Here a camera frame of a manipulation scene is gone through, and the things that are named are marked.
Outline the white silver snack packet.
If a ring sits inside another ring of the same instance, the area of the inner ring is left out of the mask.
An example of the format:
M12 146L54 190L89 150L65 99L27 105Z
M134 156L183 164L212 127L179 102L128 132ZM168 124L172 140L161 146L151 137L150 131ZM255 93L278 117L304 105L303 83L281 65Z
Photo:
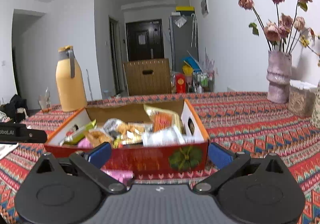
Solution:
M142 135L143 146L184 145L186 142L177 126L167 127L157 132Z

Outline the grey refrigerator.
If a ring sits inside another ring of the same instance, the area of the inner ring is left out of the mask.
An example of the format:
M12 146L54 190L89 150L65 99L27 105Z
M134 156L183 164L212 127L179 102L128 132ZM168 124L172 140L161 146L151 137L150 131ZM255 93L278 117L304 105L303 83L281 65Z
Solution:
M184 59L193 57L199 60L195 15L169 16L172 69L182 73Z

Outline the green white nut bar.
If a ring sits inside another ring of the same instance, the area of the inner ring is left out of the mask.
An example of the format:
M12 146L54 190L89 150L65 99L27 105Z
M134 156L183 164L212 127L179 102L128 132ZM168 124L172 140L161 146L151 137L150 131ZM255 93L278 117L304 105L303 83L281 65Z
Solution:
M95 128L97 122L96 120L91 121L87 125L82 126L81 128L77 129L71 135L65 137L59 145L77 145L82 139L85 137L85 132Z

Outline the dark entrance door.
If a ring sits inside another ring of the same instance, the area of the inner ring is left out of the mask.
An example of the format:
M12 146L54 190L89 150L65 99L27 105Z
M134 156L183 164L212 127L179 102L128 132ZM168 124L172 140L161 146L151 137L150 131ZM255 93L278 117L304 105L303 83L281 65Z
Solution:
M126 23L126 39L129 61L164 58L160 19Z

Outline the red cardboard snack box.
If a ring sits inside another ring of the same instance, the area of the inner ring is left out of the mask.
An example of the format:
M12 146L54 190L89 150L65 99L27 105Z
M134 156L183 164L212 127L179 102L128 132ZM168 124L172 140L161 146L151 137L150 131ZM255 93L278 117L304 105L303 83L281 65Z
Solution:
M162 174L203 170L207 161L209 135L190 101L174 100L156 102L153 107L176 112L182 121L187 136L195 138L193 143L168 146L121 147L113 149L105 164L107 169L131 170L134 174ZM75 145L60 145L71 127L82 127L92 120L102 126L108 119L116 118L126 123L148 123L150 118L143 104L127 104L109 107L86 107L77 110L57 130L48 136L44 147L56 157L68 157L76 152Z

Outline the black folding chair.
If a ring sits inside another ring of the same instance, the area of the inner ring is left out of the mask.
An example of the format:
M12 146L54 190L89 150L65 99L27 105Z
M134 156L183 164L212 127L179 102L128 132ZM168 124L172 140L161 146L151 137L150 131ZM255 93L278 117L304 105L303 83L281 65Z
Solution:
M1 120L20 123L29 117L27 100L15 94L7 104L1 105Z

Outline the pink snack packet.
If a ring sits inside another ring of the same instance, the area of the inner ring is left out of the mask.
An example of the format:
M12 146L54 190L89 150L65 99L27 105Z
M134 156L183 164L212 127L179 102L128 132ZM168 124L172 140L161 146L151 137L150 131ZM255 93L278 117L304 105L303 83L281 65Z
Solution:
M125 185L128 185L134 178L132 171L109 169L102 169L101 171Z

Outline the yellow thermos jug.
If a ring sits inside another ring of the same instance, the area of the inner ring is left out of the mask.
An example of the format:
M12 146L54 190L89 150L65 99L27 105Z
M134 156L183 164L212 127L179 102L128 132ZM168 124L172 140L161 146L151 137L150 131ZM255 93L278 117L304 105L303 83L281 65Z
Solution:
M58 49L56 85L61 108L64 112L76 111L87 106L81 68L75 58L72 45Z

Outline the brown cardboard box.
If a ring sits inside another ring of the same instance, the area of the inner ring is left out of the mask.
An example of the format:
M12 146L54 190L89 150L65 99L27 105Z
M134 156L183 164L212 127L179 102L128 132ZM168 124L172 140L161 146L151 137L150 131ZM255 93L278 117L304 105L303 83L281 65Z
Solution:
M171 94L168 59L151 59L123 63L129 96Z

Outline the glass cup with drink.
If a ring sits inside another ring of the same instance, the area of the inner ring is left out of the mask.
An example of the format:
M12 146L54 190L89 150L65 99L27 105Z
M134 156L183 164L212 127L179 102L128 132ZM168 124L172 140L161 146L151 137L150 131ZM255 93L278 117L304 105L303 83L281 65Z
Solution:
M47 113L51 110L50 91L46 88L44 95L40 95L38 98L39 106L43 113Z

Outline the white cotton glove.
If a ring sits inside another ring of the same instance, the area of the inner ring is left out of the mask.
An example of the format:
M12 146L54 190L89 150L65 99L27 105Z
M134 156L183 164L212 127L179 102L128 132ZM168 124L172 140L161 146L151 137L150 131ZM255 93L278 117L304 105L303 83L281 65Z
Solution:
M19 146L19 143L17 144L1 144L0 145L0 159L3 159L6 157L9 153L14 151Z

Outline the pink ceramic vase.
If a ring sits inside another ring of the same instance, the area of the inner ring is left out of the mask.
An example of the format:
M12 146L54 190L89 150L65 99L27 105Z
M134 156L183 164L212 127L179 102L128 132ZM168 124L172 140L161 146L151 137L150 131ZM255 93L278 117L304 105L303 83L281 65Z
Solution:
M267 99L276 104L289 100L289 85L292 75L292 56L282 51L268 52L266 79L269 81Z

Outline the patterned red tablecloth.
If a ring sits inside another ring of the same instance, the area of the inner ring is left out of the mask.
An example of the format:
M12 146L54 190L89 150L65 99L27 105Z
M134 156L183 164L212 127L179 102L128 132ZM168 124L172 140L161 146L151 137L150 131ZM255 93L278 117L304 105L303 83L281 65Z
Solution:
M286 105L268 101L265 92L144 95L97 100L88 105L111 107L181 99L189 99L211 141L232 152L243 151L256 158L264 157L267 152L281 156L305 195L305 208L298 223L319 223L319 128L312 126L310 118L292 114ZM74 114L64 113L60 105L54 105L49 113L37 112L21 123L44 130L49 137ZM1 159L1 221L4 223L22 223L14 198L44 152L42 144L22 144ZM138 183L161 180L193 186L215 172L217 167L210 165L200 172L139 176L136 180Z

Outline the orange snack packet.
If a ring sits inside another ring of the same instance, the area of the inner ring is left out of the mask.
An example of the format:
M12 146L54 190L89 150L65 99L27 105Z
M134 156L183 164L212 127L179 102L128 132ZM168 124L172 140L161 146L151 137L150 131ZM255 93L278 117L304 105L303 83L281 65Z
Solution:
M182 133L182 122L176 112L149 105L144 105L144 111L153 123L153 132L176 126Z

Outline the floral slim vase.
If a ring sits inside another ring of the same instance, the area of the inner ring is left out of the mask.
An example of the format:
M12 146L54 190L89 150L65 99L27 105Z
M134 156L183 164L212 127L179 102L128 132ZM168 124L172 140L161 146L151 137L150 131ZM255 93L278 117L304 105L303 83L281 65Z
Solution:
M317 88L315 103L313 106L311 123L316 128L320 129L320 88Z

